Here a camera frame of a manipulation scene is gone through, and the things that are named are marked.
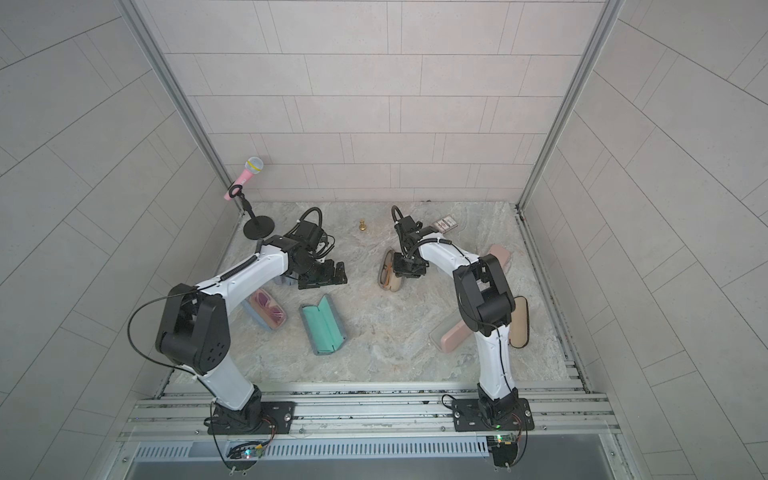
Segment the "beige glasses case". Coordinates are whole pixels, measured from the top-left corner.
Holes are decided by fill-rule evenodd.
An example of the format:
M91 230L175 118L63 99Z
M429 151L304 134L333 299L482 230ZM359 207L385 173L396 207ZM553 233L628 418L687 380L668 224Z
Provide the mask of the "beige glasses case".
M391 292L397 292L402 286L402 278L394 273L394 254L393 249L386 251L378 275L379 287Z

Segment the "tan blue glasses case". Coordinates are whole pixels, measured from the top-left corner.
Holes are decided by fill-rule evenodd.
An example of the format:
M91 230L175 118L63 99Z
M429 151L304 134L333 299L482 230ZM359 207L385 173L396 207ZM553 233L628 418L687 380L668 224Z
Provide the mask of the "tan blue glasses case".
M288 276L278 276L273 279L273 282L277 285L286 285L286 286L292 286L296 284L296 280Z

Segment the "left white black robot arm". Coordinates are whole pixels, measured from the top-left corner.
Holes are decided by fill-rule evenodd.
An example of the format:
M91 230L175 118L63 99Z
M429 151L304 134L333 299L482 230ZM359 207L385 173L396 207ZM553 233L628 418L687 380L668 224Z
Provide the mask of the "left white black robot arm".
M221 412L260 419L261 392L229 354L228 315L278 277L295 280L300 290L345 284L344 264L327 258L334 246L321 209L313 206L287 233L258 241L255 252L230 270L198 285L176 285L162 298L155 350L169 360L169 368L203 384Z

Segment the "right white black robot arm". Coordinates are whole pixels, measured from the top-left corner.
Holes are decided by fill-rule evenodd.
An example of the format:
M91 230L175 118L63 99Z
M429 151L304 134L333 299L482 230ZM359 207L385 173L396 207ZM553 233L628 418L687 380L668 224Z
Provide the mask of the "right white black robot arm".
M394 274L419 278L435 266L452 278L459 314L477 343L480 411L486 422L499 423L519 399L509 356L516 303L499 259L463 250L437 228L403 215L397 206L391 208L391 215L400 242L393 259Z

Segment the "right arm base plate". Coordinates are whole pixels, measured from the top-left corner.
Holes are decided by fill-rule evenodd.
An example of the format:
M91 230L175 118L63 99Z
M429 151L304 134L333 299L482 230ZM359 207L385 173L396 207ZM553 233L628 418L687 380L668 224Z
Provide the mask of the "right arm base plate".
M529 402L524 398L451 399L448 407L457 432L526 433L535 429Z

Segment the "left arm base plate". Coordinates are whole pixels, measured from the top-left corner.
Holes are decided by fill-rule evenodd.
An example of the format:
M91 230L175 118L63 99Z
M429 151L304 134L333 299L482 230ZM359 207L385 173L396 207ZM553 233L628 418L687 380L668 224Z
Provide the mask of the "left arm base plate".
M295 402L249 403L243 410L229 410L213 403L213 411L204 420L209 435L288 434Z

